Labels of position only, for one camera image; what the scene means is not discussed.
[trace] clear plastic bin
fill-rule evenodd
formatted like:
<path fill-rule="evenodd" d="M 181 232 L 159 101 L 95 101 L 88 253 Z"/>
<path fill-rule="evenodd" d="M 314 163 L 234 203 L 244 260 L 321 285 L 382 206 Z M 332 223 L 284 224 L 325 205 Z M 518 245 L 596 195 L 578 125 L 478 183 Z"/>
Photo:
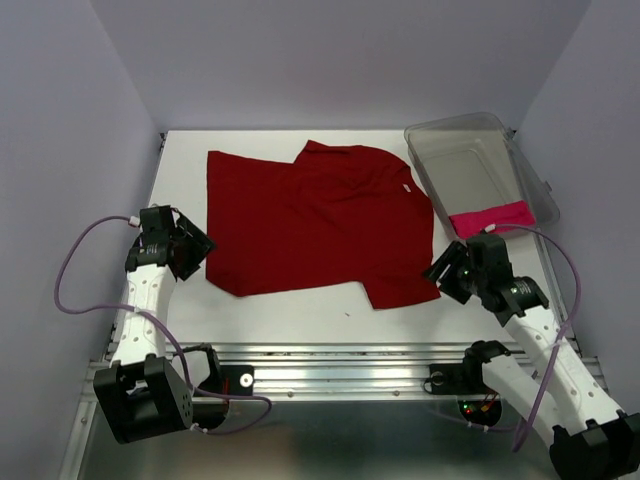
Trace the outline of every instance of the clear plastic bin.
<path fill-rule="evenodd" d="M 560 217 L 531 164 L 490 113 L 473 113 L 409 127 L 409 155 L 447 232 L 450 215 L 524 200 L 536 225 Z"/>

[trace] folded pink cloth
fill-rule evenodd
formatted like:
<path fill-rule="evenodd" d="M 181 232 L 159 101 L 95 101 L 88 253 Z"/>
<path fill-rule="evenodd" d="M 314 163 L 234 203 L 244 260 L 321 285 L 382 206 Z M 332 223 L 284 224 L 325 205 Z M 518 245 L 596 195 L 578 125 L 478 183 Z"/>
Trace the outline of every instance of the folded pink cloth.
<path fill-rule="evenodd" d="M 536 219 L 531 210 L 529 210 L 527 202 L 523 200 L 499 207 L 487 208 L 480 212 L 451 215 L 449 219 L 453 223 L 456 234 L 462 239 L 477 235 L 492 224 L 515 223 L 516 225 L 531 226 L 536 223 Z M 496 228 L 493 232 L 501 233 L 509 230 L 512 229 L 510 227 Z"/>

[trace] white table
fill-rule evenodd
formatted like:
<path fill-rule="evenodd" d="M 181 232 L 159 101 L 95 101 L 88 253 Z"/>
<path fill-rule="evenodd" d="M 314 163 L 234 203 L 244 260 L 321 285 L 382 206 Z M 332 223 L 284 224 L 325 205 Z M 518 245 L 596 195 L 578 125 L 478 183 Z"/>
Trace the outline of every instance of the white table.
<path fill-rule="evenodd" d="M 207 152 L 220 150 L 293 162 L 309 139 L 328 145 L 379 147 L 410 163 L 401 130 L 171 131 L 162 153 L 151 203 L 177 206 L 204 230 Z M 413 173 L 419 185 L 415 171 Z M 434 257 L 442 253 L 449 241 L 436 217 Z M 260 248 L 259 242 L 256 239 L 256 248 Z M 526 234 L 512 238 L 507 244 L 515 274 L 528 275 L 543 291 L 555 292 L 546 250 L 534 236 Z M 558 311 L 558 302 L 553 303 Z M 169 309 L 168 326 L 181 342 L 218 345 L 468 346 L 479 339 L 512 342 L 493 315 L 480 307 L 477 299 L 462 306 L 442 297 L 411 307 L 374 311 L 362 285 L 356 282 L 236 298 L 207 282 L 204 269 L 177 285 Z"/>

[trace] red cloth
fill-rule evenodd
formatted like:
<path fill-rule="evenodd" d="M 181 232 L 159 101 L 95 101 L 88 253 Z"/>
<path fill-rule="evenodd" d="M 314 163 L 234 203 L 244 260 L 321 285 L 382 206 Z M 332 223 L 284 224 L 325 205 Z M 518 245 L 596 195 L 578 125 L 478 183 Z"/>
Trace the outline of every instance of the red cloth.
<path fill-rule="evenodd" d="M 362 282 L 374 308 L 439 297 L 433 208 L 409 166 L 309 141 L 286 164 L 209 152 L 206 277 L 236 296 Z"/>
<path fill-rule="evenodd" d="M 527 202 L 519 202 L 501 205 L 499 207 L 487 208 L 479 212 L 460 213 L 449 217 L 456 234 L 460 238 L 466 239 L 477 235 L 486 227 L 492 224 L 514 223 L 516 225 L 535 225 L 534 218 Z M 511 228 L 497 228 L 493 233 L 502 233 Z"/>

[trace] wall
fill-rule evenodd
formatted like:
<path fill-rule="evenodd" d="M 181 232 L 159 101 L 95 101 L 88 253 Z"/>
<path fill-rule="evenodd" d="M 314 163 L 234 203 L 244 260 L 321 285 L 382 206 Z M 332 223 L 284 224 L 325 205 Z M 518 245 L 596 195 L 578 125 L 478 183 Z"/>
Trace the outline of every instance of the wall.
<path fill-rule="evenodd" d="M 518 126 L 587 0 L 92 0 L 168 128 Z"/>
<path fill-rule="evenodd" d="M 112 318 L 58 313 L 54 278 L 85 225 L 144 203 L 158 130 L 86 0 L 3 2 L 0 65 L 0 477 L 46 480 Z M 90 237 L 65 301 L 114 300 L 131 239 Z"/>
<path fill-rule="evenodd" d="M 632 411 L 640 410 L 638 25 L 637 0 L 594 1 L 518 133 L 561 210 L 550 233 L 582 274 L 580 343 Z M 573 298 L 571 276 L 556 264 Z"/>

